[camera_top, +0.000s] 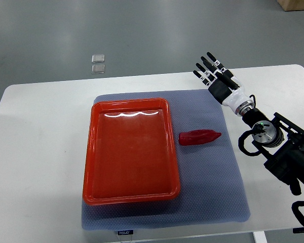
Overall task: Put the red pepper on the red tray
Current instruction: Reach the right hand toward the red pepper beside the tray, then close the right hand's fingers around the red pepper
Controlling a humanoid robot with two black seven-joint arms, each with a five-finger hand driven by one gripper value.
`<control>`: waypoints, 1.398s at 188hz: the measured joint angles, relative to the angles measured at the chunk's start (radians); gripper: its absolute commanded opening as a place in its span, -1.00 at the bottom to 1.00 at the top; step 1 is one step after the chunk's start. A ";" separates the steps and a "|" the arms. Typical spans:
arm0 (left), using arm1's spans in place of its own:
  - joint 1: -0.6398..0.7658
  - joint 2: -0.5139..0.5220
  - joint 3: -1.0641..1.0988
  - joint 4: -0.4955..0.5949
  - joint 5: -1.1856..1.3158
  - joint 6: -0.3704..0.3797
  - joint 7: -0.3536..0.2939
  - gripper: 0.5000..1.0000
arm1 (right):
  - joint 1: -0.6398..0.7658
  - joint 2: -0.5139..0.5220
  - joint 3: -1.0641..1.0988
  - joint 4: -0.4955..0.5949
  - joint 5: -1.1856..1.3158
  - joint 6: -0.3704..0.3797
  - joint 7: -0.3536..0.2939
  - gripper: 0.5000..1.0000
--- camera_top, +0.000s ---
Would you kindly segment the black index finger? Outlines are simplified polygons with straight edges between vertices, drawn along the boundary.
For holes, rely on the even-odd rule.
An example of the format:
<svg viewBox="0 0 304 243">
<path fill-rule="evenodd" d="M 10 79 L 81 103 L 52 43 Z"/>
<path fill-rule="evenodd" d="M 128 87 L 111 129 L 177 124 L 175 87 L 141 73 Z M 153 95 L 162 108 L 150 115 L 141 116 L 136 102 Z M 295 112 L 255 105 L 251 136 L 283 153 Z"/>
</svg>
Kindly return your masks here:
<svg viewBox="0 0 304 243">
<path fill-rule="evenodd" d="M 219 60 L 217 60 L 210 52 L 207 52 L 207 56 L 211 60 L 210 63 L 215 65 L 220 70 L 221 73 L 224 73 L 226 71 L 224 65 Z"/>
</svg>

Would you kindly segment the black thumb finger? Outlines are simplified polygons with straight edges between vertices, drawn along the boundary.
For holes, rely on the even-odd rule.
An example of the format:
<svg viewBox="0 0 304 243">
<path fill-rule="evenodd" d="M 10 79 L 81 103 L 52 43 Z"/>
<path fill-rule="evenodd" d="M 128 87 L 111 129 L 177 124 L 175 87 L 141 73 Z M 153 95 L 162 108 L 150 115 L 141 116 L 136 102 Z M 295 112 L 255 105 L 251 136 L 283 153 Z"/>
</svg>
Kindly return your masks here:
<svg viewBox="0 0 304 243">
<path fill-rule="evenodd" d="M 232 80 L 233 75 L 228 73 L 222 74 L 222 82 L 226 84 L 230 89 L 238 89 L 240 86 Z"/>
</svg>

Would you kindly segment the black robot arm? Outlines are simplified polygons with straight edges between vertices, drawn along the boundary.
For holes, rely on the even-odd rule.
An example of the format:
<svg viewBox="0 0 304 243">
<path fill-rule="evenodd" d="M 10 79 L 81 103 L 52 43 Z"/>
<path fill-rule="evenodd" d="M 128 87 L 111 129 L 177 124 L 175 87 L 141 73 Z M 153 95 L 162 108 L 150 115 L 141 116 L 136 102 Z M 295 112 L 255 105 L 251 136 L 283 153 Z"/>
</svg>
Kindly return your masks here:
<svg viewBox="0 0 304 243">
<path fill-rule="evenodd" d="M 304 233 L 304 70 L 292 67 L 249 68 L 234 74 L 211 53 L 194 71 L 214 99 L 229 107 L 249 127 L 238 140 L 246 156 L 263 156 L 256 185 L 255 221 L 261 226 L 289 226 Z"/>
</svg>

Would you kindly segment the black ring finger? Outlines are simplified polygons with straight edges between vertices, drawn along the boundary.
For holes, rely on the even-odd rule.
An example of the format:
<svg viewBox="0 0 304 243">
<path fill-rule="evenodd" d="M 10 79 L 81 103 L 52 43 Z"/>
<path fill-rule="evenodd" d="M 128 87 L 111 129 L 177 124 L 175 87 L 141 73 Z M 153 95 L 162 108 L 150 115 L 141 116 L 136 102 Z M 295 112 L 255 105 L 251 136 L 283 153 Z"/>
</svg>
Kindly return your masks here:
<svg viewBox="0 0 304 243">
<path fill-rule="evenodd" d="M 196 63 L 196 67 L 199 69 L 199 71 L 196 71 L 196 77 L 203 83 L 213 83 L 215 81 L 215 76 L 210 71 L 206 70 L 200 63 Z"/>
</svg>

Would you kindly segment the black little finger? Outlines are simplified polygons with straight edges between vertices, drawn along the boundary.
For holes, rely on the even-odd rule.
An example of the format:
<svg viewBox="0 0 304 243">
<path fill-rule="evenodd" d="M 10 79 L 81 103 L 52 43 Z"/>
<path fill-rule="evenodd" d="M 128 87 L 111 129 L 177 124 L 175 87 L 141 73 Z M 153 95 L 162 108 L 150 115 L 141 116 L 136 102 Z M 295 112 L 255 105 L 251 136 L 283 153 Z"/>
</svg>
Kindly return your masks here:
<svg viewBox="0 0 304 243">
<path fill-rule="evenodd" d="M 198 71 L 194 70 L 193 71 L 193 74 L 199 79 L 202 81 L 202 83 L 207 86 L 207 87 L 210 87 L 213 83 L 213 76 L 209 73 L 209 72 L 204 72 L 202 74 L 200 74 Z"/>
</svg>

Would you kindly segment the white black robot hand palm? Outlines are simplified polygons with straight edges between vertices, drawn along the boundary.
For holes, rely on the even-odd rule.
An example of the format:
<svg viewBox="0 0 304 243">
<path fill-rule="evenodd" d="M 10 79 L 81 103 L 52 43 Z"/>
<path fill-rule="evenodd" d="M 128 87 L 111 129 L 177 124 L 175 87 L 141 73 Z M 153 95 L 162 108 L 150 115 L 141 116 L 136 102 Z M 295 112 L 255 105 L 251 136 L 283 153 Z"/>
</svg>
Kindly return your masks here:
<svg viewBox="0 0 304 243">
<path fill-rule="evenodd" d="M 217 77 L 212 85 L 208 87 L 208 91 L 217 102 L 230 107 L 234 113 L 246 113 L 251 109 L 251 98 L 245 95 L 244 86 L 234 75 L 232 80 L 240 86 L 238 89 L 230 89 Z"/>
</svg>

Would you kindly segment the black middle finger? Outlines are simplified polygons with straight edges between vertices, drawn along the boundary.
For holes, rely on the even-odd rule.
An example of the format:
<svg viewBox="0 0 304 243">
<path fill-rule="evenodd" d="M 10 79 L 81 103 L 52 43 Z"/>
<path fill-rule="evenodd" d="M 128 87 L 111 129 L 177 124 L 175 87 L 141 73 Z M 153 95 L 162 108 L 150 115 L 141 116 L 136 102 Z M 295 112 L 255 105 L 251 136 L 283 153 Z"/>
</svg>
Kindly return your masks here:
<svg viewBox="0 0 304 243">
<path fill-rule="evenodd" d="M 219 77 L 221 72 L 215 65 L 210 63 L 204 56 L 201 56 L 201 60 L 203 61 L 204 66 L 209 70 L 210 73 L 212 73 L 215 77 Z"/>
</svg>

